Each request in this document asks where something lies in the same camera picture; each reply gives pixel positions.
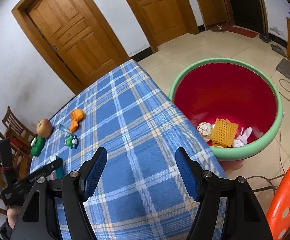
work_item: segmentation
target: dark doorway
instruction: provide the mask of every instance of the dark doorway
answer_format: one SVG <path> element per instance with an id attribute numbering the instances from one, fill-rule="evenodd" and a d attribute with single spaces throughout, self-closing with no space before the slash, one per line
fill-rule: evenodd
<path id="1" fill-rule="evenodd" d="M 230 0 L 235 25 L 264 33 L 260 0 Z"/>

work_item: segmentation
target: green basin rim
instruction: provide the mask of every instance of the green basin rim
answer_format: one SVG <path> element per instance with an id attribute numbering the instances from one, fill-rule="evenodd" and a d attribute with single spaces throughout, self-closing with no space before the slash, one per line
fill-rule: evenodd
<path id="1" fill-rule="evenodd" d="M 169 91 L 168 97 L 172 102 L 174 102 L 174 96 L 177 87 L 183 80 L 183 78 L 192 70 L 210 63 L 230 63 L 247 68 L 253 71 L 255 74 L 259 75 L 261 78 L 263 78 L 263 80 L 265 80 L 265 82 L 269 85 L 269 87 L 272 89 L 274 93 L 277 105 L 276 117 L 273 125 L 263 136 L 261 136 L 254 142 L 251 142 L 245 146 L 237 148 L 216 148 L 210 146 L 210 149 L 214 153 L 216 159 L 219 161 L 238 161 L 252 157 L 261 152 L 262 150 L 264 150 L 274 140 L 275 136 L 277 135 L 277 132 L 279 131 L 283 118 L 283 107 L 280 93 L 277 90 L 274 83 L 262 71 L 258 70 L 257 68 L 253 67 L 250 64 L 231 58 L 209 58 L 200 60 L 188 66 L 176 77 Z"/>

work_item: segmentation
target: plastic basin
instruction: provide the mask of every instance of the plastic basin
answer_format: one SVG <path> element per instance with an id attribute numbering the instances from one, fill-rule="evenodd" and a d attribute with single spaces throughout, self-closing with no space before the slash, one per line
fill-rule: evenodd
<path id="1" fill-rule="evenodd" d="M 254 156 L 275 138 L 283 118 L 280 94 L 260 70 L 230 58 L 198 61 L 175 79 L 169 98 L 197 127 L 200 122 L 228 119 L 252 128 L 248 144 L 237 148 L 210 149 L 219 161 Z"/>

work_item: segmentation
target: door panel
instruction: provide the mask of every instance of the door panel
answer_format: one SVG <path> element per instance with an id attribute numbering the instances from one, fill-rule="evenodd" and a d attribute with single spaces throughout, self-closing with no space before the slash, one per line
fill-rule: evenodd
<path id="1" fill-rule="evenodd" d="M 134 0 L 156 45 L 185 34 L 186 28 L 175 0 Z"/>
<path id="2" fill-rule="evenodd" d="M 260 0 L 230 0 L 235 25 L 263 33 L 263 16 Z"/>
<path id="3" fill-rule="evenodd" d="M 28 14 L 86 87 L 125 61 L 84 0 L 39 0 Z"/>
<path id="4" fill-rule="evenodd" d="M 207 30 L 216 24 L 228 22 L 223 0 L 197 0 L 197 2 Z"/>

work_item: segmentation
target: orange plastic stool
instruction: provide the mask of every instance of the orange plastic stool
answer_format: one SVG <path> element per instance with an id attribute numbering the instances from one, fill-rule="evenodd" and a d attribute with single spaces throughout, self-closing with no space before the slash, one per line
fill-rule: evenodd
<path id="1" fill-rule="evenodd" d="M 273 239 L 282 239 L 290 228 L 290 168 L 284 175 L 266 214 Z"/>

